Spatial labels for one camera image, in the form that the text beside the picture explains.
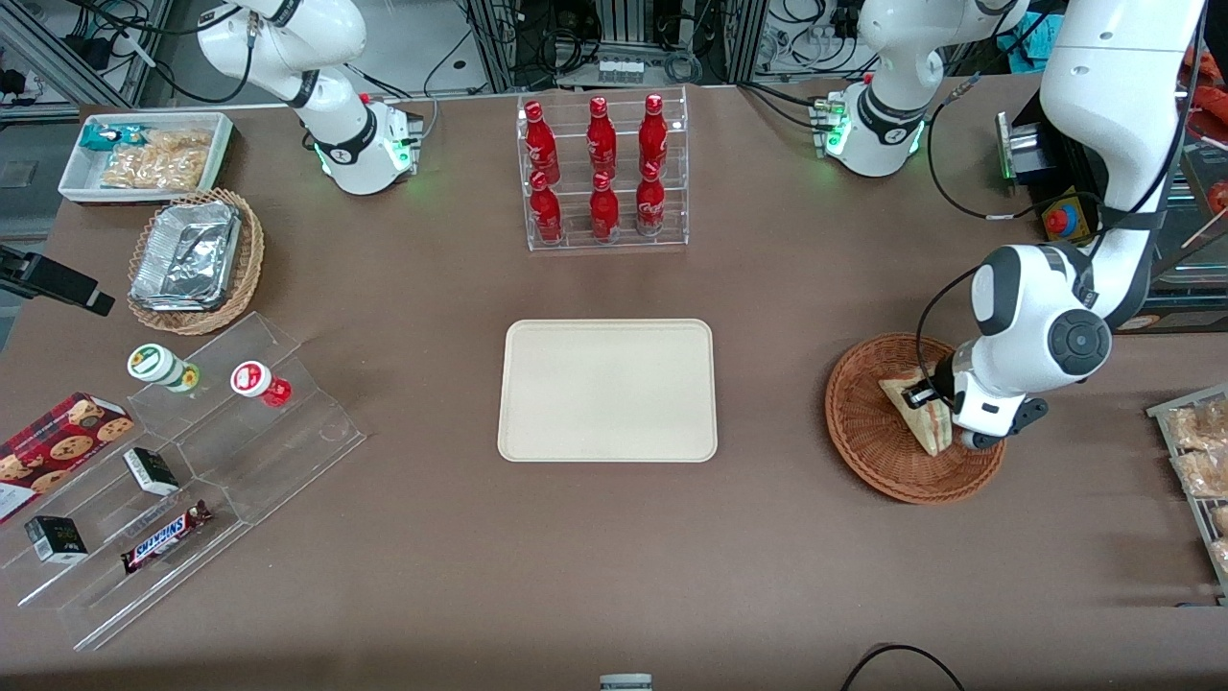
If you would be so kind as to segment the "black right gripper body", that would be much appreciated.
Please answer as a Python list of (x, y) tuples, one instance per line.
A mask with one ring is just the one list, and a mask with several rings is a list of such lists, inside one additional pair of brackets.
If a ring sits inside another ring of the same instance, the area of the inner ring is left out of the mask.
[(1, 245), (1, 288), (26, 299), (95, 301), (99, 293), (97, 281), (84, 272), (41, 253), (15, 250), (9, 245)]

